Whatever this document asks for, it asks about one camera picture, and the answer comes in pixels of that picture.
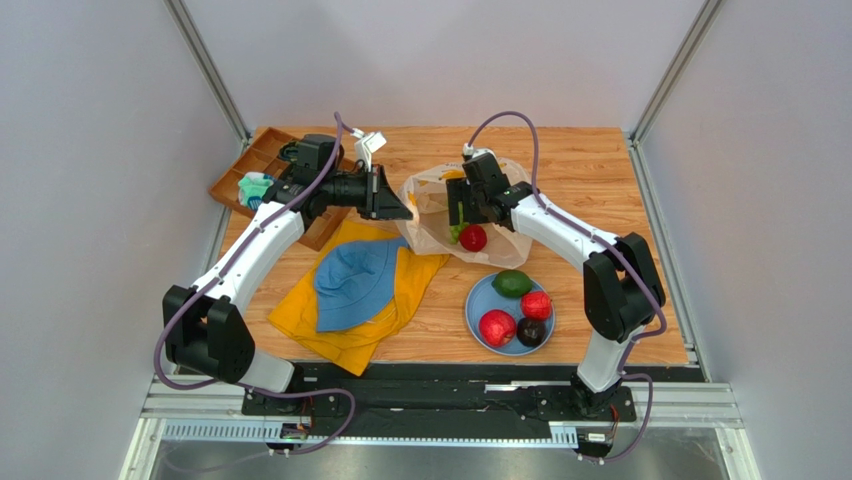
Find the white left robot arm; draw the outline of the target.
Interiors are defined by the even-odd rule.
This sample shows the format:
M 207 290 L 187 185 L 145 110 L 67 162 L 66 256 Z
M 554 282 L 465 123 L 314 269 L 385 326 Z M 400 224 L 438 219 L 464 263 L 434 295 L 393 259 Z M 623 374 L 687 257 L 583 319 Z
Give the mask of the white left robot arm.
M 249 226 L 224 256 L 190 287 L 172 286 L 163 297 L 164 330 L 154 353 L 161 361 L 263 393 L 283 393 L 294 365 L 260 350 L 243 319 L 250 300 L 282 254 L 329 207 L 352 207 L 367 220 L 409 220 L 411 211 L 372 161 L 386 139 L 378 131 L 351 130 L 356 165 L 343 167 L 342 136 L 308 134 L 277 157 L 278 176 L 263 194 Z

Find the green grape bunch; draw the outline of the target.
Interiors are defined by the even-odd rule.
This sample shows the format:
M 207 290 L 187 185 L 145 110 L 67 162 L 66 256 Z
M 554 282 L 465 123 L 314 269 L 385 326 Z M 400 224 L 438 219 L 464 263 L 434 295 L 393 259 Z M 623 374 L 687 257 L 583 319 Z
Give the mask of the green grape bunch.
M 461 233 L 469 226 L 469 223 L 464 218 L 464 205 L 459 202 L 457 204 L 457 219 L 452 220 L 449 226 L 450 243 L 456 245 L 459 242 Z

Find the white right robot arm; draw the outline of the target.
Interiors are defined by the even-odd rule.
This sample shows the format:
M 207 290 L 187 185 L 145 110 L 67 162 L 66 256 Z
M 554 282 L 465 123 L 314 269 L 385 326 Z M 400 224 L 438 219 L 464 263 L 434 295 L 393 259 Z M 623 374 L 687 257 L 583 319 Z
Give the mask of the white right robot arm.
M 617 236 L 567 213 L 528 182 L 511 183 L 494 153 L 463 156 L 463 175 L 447 181 L 453 222 L 494 224 L 525 235 L 567 260 L 582 275 L 584 311 L 593 333 L 571 377 L 568 402 L 592 418 L 609 408 L 635 344 L 664 317 L 666 298 L 648 242 Z

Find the banana print plastic bag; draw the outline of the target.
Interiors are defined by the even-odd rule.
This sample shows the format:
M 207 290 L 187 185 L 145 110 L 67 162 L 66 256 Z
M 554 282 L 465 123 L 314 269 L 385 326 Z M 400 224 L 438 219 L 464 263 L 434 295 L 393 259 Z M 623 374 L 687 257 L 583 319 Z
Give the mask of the banana print plastic bag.
M 439 164 L 409 176 L 397 196 L 413 218 L 397 223 L 400 233 L 418 255 L 448 254 L 466 263 L 503 269 L 520 267 L 529 257 L 532 240 L 499 225 L 483 226 L 487 243 L 479 252 L 468 251 L 453 241 L 446 183 L 463 177 L 461 162 Z

